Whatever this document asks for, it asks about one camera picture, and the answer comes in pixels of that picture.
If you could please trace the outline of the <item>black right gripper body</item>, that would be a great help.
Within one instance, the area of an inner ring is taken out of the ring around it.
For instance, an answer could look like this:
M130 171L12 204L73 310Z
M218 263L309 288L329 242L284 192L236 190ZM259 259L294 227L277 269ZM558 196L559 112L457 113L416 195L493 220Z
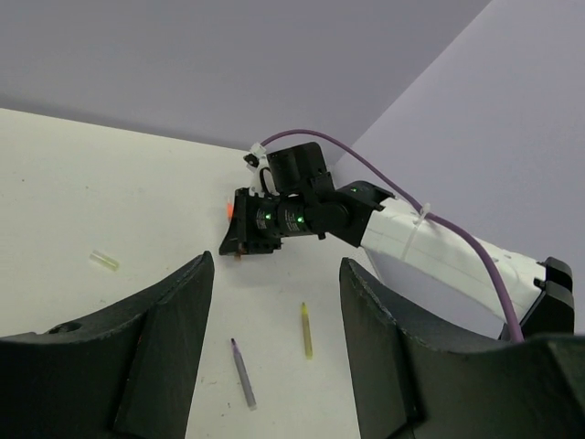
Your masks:
M252 196L247 188L235 193L236 254L271 254L282 247L277 226L277 197Z

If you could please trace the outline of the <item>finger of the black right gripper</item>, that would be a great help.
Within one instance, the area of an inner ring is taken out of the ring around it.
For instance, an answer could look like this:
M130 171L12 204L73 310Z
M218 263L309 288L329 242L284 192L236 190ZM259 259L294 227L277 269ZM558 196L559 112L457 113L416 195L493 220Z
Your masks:
M218 247L220 256L240 256L240 225L237 215L233 215L229 221L227 233Z

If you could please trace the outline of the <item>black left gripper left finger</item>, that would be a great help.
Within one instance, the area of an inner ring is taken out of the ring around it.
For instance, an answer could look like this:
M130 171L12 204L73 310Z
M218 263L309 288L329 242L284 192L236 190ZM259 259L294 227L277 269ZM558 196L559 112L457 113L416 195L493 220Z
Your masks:
M4 438L182 438L211 305L209 252L139 293L1 340Z

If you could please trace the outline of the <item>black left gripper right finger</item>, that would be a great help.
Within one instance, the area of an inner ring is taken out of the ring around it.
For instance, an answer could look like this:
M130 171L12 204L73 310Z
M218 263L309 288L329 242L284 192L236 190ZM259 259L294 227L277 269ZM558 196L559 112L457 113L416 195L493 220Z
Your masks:
M415 305L344 259L340 299L365 438L581 438L584 339L572 272L548 258L524 341L484 337Z

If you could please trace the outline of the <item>orange pen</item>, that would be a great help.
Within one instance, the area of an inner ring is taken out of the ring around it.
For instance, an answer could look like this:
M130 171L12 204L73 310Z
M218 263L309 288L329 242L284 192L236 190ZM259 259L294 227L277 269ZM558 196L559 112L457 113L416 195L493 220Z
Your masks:
M227 212L228 221L231 221L232 217L233 217L233 212L234 212L234 202L233 202L232 198L228 198L228 200L227 200L226 212Z

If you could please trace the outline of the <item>purple pen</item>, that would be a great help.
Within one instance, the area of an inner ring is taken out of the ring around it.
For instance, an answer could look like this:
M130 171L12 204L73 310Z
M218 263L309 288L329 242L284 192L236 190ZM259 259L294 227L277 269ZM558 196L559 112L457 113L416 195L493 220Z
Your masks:
M234 363L235 363L237 372L239 374L240 384L241 384L241 387L243 390L243 394L244 394L244 398L246 400L247 406L251 410L255 410L257 408L255 395L254 395L254 392L253 392L253 389L252 389L252 386L250 383L250 377L249 377L249 374L247 372L246 365L245 365L244 359L242 357L242 354L240 352L237 341L234 338L232 338L230 340L230 345L232 348L232 355L234 358Z

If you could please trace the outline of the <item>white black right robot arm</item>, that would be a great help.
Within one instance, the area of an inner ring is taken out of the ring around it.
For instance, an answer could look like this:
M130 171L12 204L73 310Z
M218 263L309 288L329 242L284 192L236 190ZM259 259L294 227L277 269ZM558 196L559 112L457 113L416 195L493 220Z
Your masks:
M254 178L236 190L223 256L271 254L285 238L337 239L395 258L472 298L503 321L514 317L524 337L571 334L572 271L538 261L440 224L428 208L365 181L335 187L315 142L245 156Z

